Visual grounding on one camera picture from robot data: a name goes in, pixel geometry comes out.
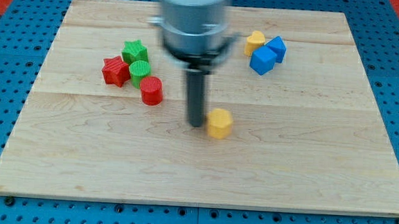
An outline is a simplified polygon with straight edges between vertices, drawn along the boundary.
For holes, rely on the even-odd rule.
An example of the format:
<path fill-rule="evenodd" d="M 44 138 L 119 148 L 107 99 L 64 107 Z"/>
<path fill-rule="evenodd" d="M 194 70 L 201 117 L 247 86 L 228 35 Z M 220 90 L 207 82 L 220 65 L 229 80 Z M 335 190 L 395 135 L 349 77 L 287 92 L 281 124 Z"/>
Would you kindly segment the black tool mount plate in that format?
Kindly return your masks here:
<path fill-rule="evenodd" d="M 233 45 L 238 40 L 238 36 L 232 35 L 224 37 L 222 39 L 222 44 L 218 48 L 207 50 L 199 54 L 181 52 L 178 49 L 172 48 L 165 40 L 165 37 L 161 38 L 161 40 L 163 48 L 168 52 L 169 56 L 173 60 L 181 62 L 183 68 L 210 71 L 228 60 Z"/>

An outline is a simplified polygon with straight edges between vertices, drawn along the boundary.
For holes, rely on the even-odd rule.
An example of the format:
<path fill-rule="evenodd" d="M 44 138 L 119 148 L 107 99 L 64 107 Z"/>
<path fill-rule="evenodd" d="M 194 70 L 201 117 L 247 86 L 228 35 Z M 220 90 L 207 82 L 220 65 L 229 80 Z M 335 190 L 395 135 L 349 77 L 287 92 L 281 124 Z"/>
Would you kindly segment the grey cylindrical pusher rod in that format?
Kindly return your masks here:
<path fill-rule="evenodd" d="M 205 118 L 205 75 L 196 70 L 188 70 L 185 74 L 187 121 L 193 127 L 201 127 Z"/>

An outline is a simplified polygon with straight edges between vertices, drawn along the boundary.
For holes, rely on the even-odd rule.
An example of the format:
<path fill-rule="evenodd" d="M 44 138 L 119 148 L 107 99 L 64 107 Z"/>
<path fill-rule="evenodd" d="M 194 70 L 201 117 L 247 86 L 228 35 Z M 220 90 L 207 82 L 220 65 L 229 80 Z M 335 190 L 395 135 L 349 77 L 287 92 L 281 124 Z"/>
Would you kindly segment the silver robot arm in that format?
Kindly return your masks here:
<path fill-rule="evenodd" d="M 237 35 L 227 35 L 229 0 L 158 0 L 163 48 L 180 63 L 186 77 L 187 121 L 201 127 L 205 120 L 205 77 L 229 56 Z"/>

